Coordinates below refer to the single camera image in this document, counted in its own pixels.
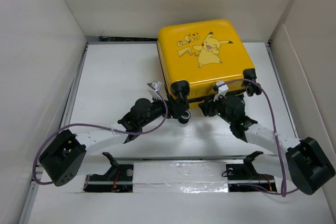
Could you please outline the yellow cartoon suitcase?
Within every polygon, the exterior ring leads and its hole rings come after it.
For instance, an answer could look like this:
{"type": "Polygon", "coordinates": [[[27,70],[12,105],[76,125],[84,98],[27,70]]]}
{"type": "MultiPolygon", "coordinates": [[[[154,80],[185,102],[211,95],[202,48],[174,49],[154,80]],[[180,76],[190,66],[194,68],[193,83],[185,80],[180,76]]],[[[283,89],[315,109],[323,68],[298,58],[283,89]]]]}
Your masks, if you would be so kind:
{"type": "MultiPolygon", "coordinates": [[[[216,94],[218,81],[227,95],[260,95],[255,66],[233,25],[225,19],[160,29],[157,48],[167,95],[186,97],[189,109],[216,94]]],[[[189,109],[178,121],[186,124],[189,109]]]]}

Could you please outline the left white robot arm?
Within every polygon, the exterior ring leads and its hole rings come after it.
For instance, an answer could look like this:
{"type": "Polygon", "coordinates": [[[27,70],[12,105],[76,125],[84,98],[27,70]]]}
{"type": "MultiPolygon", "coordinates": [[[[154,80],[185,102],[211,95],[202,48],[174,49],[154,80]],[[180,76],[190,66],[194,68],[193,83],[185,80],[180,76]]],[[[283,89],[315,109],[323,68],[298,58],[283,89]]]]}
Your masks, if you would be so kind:
{"type": "Polygon", "coordinates": [[[49,136],[36,156],[51,183],[57,187],[70,182],[80,171],[86,156],[98,153],[112,145],[125,144],[145,134],[143,128],[162,117],[179,119],[189,109],[186,97],[168,95],[150,101],[136,100],[130,111],[113,126],[90,125],[91,132],[75,134],[67,125],[49,136]]]}

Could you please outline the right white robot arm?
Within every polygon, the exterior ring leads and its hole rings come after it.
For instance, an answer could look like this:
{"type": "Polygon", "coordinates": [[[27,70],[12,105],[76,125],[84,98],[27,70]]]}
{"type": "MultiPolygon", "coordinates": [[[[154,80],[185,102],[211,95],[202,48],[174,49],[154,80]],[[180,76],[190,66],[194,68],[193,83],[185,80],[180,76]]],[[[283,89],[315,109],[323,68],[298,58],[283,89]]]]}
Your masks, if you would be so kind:
{"type": "Polygon", "coordinates": [[[276,155],[274,159],[263,157],[262,152],[248,155],[242,166],[246,177],[255,178],[269,170],[271,175],[280,175],[302,193],[312,195],[335,176],[333,165],[315,139],[289,137],[264,127],[246,115],[241,98],[220,96],[198,106],[205,116],[219,116],[227,122],[234,137],[276,155]]]}

